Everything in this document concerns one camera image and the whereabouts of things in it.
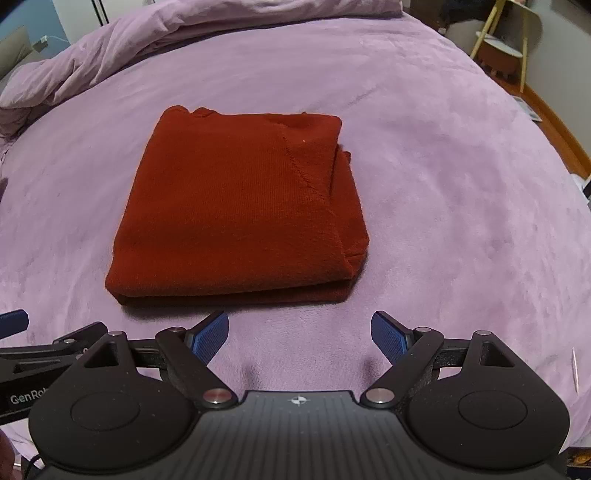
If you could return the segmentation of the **dark red knit cardigan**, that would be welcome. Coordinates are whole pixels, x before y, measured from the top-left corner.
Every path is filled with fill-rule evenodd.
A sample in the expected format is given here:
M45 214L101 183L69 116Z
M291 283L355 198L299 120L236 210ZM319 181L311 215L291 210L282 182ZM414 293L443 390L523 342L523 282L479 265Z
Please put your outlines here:
M342 122L172 106L139 162L113 244L124 305L339 302L370 237Z

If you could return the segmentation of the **lilac bed sheet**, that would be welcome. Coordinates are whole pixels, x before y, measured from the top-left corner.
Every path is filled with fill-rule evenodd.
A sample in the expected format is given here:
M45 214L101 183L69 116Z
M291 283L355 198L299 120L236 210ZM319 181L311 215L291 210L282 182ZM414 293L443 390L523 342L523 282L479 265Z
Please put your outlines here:
M35 122L2 168L1 308L30 319L9 345L95 321L150 338L204 317L125 310L104 286L141 154L173 105L338 116L369 230L346 301L229 310L211 369L232 389L363 391L388 368L370 338L383 310L452 338L494 332L568 406L569 441L589 434L586 200L516 102L407 16L211 37L135 63Z

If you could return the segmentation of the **white wooden stick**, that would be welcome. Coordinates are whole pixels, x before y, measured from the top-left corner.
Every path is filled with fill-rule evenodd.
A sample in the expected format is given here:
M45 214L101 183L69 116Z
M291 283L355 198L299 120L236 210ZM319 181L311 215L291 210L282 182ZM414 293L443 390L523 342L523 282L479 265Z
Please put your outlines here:
M576 349L573 347L571 349L571 370L572 370L572 379L574 390L577 395L580 394L580 383L579 383L579 374L578 374L578 361L576 355Z

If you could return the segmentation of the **lilac rumpled duvet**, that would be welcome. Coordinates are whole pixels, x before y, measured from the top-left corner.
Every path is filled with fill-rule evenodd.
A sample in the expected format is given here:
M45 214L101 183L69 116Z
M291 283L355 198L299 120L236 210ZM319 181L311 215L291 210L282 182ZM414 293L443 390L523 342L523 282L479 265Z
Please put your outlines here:
M58 55L19 67L1 93L1 140L39 111L98 85L134 59L213 33L339 17L399 17L401 1L162 1L126 14Z

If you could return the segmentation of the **grey upholstered headboard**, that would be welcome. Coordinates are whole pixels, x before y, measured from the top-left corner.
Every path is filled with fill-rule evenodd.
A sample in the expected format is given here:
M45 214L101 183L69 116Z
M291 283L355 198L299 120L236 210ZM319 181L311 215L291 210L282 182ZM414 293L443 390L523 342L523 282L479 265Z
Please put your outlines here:
M0 42L1 81L7 80L11 72L33 53L27 28L22 25L14 29Z

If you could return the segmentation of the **round orange footstool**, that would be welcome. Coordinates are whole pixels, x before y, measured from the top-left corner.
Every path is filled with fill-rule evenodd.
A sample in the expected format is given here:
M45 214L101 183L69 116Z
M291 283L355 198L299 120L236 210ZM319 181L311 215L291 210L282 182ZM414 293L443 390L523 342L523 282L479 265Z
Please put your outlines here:
M492 76L515 83L521 75L523 54L502 40L486 36L476 54L476 61Z

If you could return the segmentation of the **yellow-legged side table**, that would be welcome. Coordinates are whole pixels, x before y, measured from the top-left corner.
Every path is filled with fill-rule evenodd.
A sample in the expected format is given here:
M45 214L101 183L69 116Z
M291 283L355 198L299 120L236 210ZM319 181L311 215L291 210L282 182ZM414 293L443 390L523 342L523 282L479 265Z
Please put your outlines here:
M470 58L482 58L482 45L510 56L512 62L519 64L519 93L522 94L527 83L532 27L540 21L530 1L496 1L484 25L476 32Z

